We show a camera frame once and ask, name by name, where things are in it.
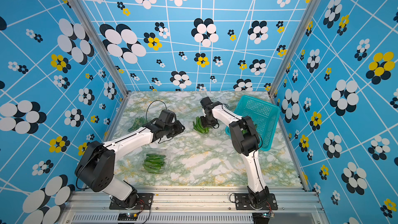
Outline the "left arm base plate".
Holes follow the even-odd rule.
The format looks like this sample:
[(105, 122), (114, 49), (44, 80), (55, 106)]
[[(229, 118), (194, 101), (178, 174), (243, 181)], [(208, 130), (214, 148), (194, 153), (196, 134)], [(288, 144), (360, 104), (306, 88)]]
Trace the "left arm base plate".
[(111, 210), (150, 210), (153, 203), (154, 194), (152, 193), (137, 193), (132, 197), (132, 202), (118, 200), (111, 198), (109, 209)]

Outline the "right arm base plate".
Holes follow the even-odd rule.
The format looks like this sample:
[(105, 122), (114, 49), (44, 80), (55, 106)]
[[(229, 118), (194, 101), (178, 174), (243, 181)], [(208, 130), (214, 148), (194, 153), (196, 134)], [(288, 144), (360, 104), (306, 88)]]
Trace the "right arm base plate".
[(235, 204), (235, 208), (238, 211), (276, 211), (278, 210), (278, 204), (274, 194), (269, 194), (268, 197), (255, 199), (249, 194), (231, 194), (234, 199), (231, 201)]

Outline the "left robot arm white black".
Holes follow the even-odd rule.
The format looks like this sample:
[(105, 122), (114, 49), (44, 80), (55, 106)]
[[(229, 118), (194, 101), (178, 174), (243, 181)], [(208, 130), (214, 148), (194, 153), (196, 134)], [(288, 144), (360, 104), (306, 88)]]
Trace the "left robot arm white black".
[(121, 208), (132, 209), (138, 205), (137, 190), (114, 175), (118, 160), (134, 150), (149, 145), (163, 137), (173, 138), (185, 127), (179, 120), (161, 123), (158, 120), (146, 123), (136, 131), (116, 140), (90, 143), (75, 170), (76, 177), (94, 192), (103, 192)]

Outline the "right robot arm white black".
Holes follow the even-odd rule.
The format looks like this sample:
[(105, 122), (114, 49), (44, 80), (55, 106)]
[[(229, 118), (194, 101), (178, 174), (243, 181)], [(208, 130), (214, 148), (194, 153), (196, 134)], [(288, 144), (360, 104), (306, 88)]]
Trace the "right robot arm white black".
[(220, 121), (230, 129), (232, 145), (243, 159), (248, 177), (248, 198), (251, 205), (260, 209), (269, 197), (269, 189), (263, 179), (258, 151), (260, 136), (249, 116), (236, 115), (220, 102), (202, 103), (203, 127), (215, 127)]

